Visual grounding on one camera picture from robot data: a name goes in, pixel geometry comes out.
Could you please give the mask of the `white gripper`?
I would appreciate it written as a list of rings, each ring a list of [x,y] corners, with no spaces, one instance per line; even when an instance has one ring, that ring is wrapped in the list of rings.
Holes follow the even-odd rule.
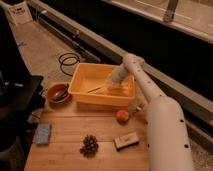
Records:
[[[108,87],[120,87],[124,79],[129,75],[129,71],[123,64],[116,66],[106,79]]]

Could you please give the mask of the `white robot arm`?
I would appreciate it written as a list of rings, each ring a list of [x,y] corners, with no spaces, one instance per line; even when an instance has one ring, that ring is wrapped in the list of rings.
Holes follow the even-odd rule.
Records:
[[[121,83],[132,75],[148,101],[145,113],[150,171],[195,171],[183,110],[146,74],[144,64],[143,58],[126,53],[109,80]]]

